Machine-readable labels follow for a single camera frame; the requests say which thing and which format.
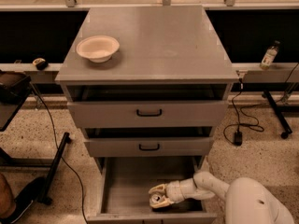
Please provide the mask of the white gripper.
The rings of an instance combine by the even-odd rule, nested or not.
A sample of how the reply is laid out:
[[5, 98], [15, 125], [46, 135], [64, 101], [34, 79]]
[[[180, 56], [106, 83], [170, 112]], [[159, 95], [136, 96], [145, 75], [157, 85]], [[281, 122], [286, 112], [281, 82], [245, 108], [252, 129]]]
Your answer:
[[149, 195], [153, 195], [154, 193], [159, 193], [161, 195], [166, 195], [167, 198], [164, 196], [158, 203], [154, 203], [151, 200], [151, 197], [149, 198], [149, 205], [154, 208], [164, 208], [167, 206], [172, 205], [173, 203], [181, 203], [185, 200], [181, 188], [180, 188], [180, 182], [179, 181], [173, 181], [166, 184], [160, 184], [158, 186], [155, 186], [149, 190]]

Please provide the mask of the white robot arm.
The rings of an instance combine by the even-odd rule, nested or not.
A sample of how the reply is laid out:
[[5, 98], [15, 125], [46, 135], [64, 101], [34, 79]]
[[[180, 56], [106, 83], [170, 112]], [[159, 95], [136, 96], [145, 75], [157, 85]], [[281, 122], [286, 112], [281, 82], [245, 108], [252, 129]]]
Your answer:
[[215, 195], [224, 201], [226, 224], [295, 224], [289, 209], [258, 181], [239, 177], [228, 184], [202, 170], [192, 178], [151, 188], [149, 205], [157, 209]]

